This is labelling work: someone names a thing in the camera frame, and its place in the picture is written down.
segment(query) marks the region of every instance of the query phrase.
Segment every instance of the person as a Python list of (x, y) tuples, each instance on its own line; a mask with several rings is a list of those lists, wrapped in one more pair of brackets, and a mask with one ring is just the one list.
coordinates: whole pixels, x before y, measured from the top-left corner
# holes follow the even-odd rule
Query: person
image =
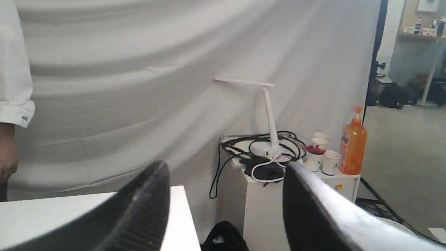
[(0, 1), (0, 201), (17, 171), (15, 127), (26, 128), (35, 104), (33, 83), (15, 0)]

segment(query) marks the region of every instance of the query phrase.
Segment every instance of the white cable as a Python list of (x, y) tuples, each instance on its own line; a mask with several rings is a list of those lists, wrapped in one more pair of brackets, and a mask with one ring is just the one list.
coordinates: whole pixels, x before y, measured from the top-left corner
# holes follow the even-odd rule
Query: white cable
[[(252, 170), (251, 170), (251, 178), (252, 178), (253, 180), (255, 180), (255, 181), (262, 182), (262, 183), (278, 182), (278, 181), (283, 180), (284, 177), (277, 178), (277, 179), (273, 179), (273, 180), (259, 180), (259, 179), (256, 179), (256, 178), (254, 177), (254, 170), (255, 170), (256, 168), (258, 168), (258, 167), (262, 167), (262, 166), (266, 166), (266, 165), (268, 165), (268, 164), (271, 164), (271, 163), (273, 163), (273, 162), (276, 162), (276, 159), (282, 154), (282, 152), (283, 152), (283, 150), (279, 151), (279, 152), (276, 154), (276, 156), (274, 156), (274, 158), (272, 158), (270, 161), (267, 161), (267, 162), (265, 162), (265, 163), (260, 163), (260, 164), (255, 165), (255, 166), (252, 168)], [(280, 164), (279, 162), (276, 162), (276, 163), (277, 163), (280, 167), (282, 167), (282, 168), (285, 170), (285, 166), (284, 166), (284, 165)]]

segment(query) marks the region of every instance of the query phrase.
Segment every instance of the hand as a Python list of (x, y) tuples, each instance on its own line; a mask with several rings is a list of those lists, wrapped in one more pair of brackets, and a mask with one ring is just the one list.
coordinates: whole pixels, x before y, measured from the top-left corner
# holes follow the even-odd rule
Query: hand
[(0, 123), (0, 183), (6, 182), (17, 172), (19, 158), (14, 133), (15, 125)]

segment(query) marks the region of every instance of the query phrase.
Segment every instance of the black cable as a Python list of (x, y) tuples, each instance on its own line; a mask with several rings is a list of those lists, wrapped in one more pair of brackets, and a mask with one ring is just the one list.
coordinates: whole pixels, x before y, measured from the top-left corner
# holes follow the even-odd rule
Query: black cable
[(395, 218), (399, 221), (399, 223), (400, 224), (406, 224), (406, 225), (408, 225), (410, 228), (411, 228), (411, 230), (412, 231), (415, 231), (416, 232), (416, 234), (417, 235), (421, 235), (421, 236), (423, 236), (424, 238), (426, 238), (426, 239), (428, 239), (428, 240), (431, 240), (431, 241), (433, 241), (433, 242), (435, 242), (435, 243), (437, 243), (437, 244), (440, 244), (440, 245), (442, 245), (442, 246), (446, 246), (444, 243), (441, 243), (441, 242), (439, 242), (438, 240), (435, 240), (435, 239), (433, 239), (433, 238), (431, 238), (431, 237), (429, 237), (429, 236), (427, 236), (427, 235), (425, 235), (425, 234), (423, 234), (423, 233), (421, 233), (420, 231), (418, 231), (416, 228), (414, 228), (412, 225), (410, 225), (405, 219), (403, 219), (401, 216), (399, 216), (396, 212), (395, 212), (395, 210), (393, 210), (393, 208), (392, 207), (390, 207), (389, 206), (389, 204), (387, 204), (387, 202), (372, 188), (372, 186), (363, 178), (363, 177), (361, 177), (361, 183), (373, 194), (373, 196), (375, 196), (377, 199), (378, 199), (378, 201), (382, 204), (382, 205), (384, 205), (388, 210), (389, 210), (389, 212), (391, 213), (391, 214), (393, 214), (393, 216), (395, 216)]
[[(291, 139), (287, 138), (287, 137), (284, 137), (283, 134), (290, 134), (291, 135)], [(217, 171), (215, 172), (214, 178), (212, 180), (211, 189), (209, 190), (209, 198), (211, 200), (215, 199), (218, 196), (218, 185), (219, 185), (220, 176), (221, 176), (221, 174), (223, 172), (224, 167), (227, 165), (227, 163), (231, 159), (233, 159), (235, 157), (238, 157), (240, 159), (255, 159), (255, 160), (263, 161), (263, 162), (269, 161), (268, 158), (263, 157), (263, 156), (257, 156), (257, 155), (255, 155), (251, 151), (251, 145), (254, 142), (271, 142), (271, 137), (269, 136), (269, 134), (236, 135), (236, 137), (239, 137), (239, 138), (231, 139), (231, 140), (228, 140), (226, 142), (222, 142), (222, 143), (218, 144), (219, 160), (218, 160), (218, 165), (217, 165)], [(290, 132), (290, 131), (278, 131), (277, 132), (277, 137), (278, 137), (279, 140), (287, 140), (287, 141), (291, 142), (293, 145), (296, 146), (297, 151), (298, 151), (296, 153), (289, 146), (284, 145), (282, 143), (279, 143), (279, 145), (281, 147), (283, 147), (284, 149), (286, 149), (289, 152), (289, 153), (283, 153), (282, 154), (283, 156), (289, 157), (289, 160), (284, 161), (284, 162), (280, 162), (281, 164), (286, 164), (289, 161), (297, 161), (301, 157), (306, 155), (306, 152), (305, 152), (304, 155), (301, 156), (302, 153), (301, 153), (301, 149), (300, 149), (299, 145), (296, 142), (293, 141), (293, 140), (295, 140), (295, 141), (301, 143), (305, 147), (305, 143), (302, 140), (298, 139), (295, 133)], [(236, 143), (239, 143), (239, 142), (242, 142), (242, 141), (252, 141), (249, 144), (248, 152), (246, 152), (246, 151), (244, 151), (244, 150), (242, 150), (240, 148), (237, 148), (235, 146)], [(221, 158), (221, 151), (220, 151), (220, 148), (223, 149), (225, 152), (230, 154), (230, 157), (221, 166), (220, 166), (220, 164), (221, 164), (221, 160), (220, 160), (220, 158)], [(215, 186), (215, 194), (214, 194), (214, 196), (212, 196), (212, 190), (214, 189), (214, 186)]]

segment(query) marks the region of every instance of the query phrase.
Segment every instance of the shirt cuff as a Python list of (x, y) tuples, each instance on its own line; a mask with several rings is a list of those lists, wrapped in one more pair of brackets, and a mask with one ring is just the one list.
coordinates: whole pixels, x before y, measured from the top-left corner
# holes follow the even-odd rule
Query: shirt cuff
[(33, 118), (35, 108), (32, 101), (27, 101), (22, 105), (0, 102), (0, 123), (15, 124), (26, 128)]

